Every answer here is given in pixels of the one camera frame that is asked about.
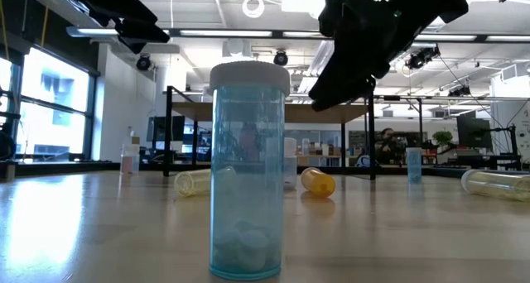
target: person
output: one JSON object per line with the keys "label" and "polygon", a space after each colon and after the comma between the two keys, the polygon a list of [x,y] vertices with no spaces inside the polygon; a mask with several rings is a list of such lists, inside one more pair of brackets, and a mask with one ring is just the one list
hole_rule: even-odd
{"label": "person", "polygon": [[242,153],[241,159],[244,161],[259,160],[259,134],[258,128],[254,123],[245,123],[239,134],[239,145]]}
{"label": "person", "polygon": [[385,128],[381,131],[381,138],[382,141],[377,152],[379,164],[392,164],[393,161],[401,160],[394,130],[392,128]]}

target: wall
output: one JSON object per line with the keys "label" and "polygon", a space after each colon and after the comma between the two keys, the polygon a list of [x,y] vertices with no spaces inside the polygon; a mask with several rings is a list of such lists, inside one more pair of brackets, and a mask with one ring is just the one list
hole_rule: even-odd
{"label": "wall", "polygon": [[142,146],[149,146],[147,117],[155,115],[157,86],[106,45],[99,47],[98,70],[92,154],[95,160],[118,162],[128,127],[140,136]]}

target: security camera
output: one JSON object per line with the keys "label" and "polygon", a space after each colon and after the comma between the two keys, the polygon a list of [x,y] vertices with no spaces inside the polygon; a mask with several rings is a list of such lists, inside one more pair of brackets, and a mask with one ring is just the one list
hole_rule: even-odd
{"label": "security camera", "polygon": [[284,50],[276,51],[276,55],[274,56],[274,64],[284,66],[287,65],[288,61],[289,58],[287,57],[287,54]]}
{"label": "security camera", "polygon": [[138,62],[136,62],[136,68],[140,71],[148,71],[152,68],[152,62],[149,60],[149,55],[140,55]]}

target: table surface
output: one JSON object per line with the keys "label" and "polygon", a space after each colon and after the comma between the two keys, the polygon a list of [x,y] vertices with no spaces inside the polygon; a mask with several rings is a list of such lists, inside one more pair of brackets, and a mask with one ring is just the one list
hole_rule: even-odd
{"label": "table surface", "polygon": [[[283,268],[266,282],[528,282],[530,204],[454,179],[335,177],[284,195]],[[226,282],[208,270],[210,198],[118,172],[0,184],[0,282]]]}

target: ceiling light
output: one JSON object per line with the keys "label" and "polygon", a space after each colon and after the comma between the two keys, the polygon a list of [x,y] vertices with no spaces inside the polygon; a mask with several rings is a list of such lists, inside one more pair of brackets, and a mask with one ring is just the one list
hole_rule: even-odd
{"label": "ceiling light", "polygon": [[270,37],[272,31],[181,30],[181,36]]}
{"label": "ceiling light", "polygon": [[202,92],[182,92],[186,96],[196,96],[196,95],[202,95]]}
{"label": "ceiling light", "polygon": [[[251,2],[251,1],[257,1],[258,2],[258,6],[255,9],[253,9],[253,10],[250,10],[248,8],[248,3]],[[258,18],[265,11],[265,4],[263,3],[263,0],[244,0],[243,1],[243,5],[241,6],[241,9],[243,10],[243,13],[247,17]]]}
{"label": "ceiling light", "polygon": [[118,32],[114,29],[89,29],[89,28],[83,28],[83,29],[77,29],[77,32],[79,34],[87,35],[87,36],[116,36]]}
{"label": "ceiling light", "polygon": [[66,27],[66,32],[72,37],[97,37],[97,36],[117,36],[118,32],[110,28],[78,28],[75,26]]}
{"label": "ceiling light", "polygon": [[525,41],[530,42],[530,36],[488,36],[486,41]]}
{"label": "ceiling light", "polygon": [[445,35],[445,34],[421,34],[416,37],[419,41],[473,41],[477,36],[471,35]]}
{"label": "ceiling light", "polygon": [[283,36],[287,38],[325,39],[318,31],[284,31]]}
{"label": "ceiling light", "polygon": [[436,43],[423,43],[423,42],[413,42],[412,47],[417,48],[434,48],[436,47]]}

